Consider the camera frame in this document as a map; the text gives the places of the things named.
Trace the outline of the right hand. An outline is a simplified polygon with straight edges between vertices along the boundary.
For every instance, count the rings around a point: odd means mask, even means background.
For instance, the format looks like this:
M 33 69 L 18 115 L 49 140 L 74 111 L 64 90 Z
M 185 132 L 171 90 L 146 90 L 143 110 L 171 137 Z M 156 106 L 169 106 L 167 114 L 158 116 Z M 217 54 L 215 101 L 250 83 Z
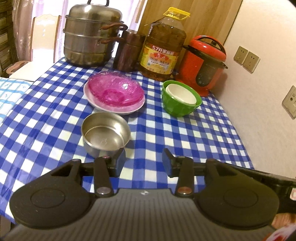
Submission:
M 276 229 L 265 240 L 296 241 L 295 213 L 279 213 L 275 216 L 272 226 Z

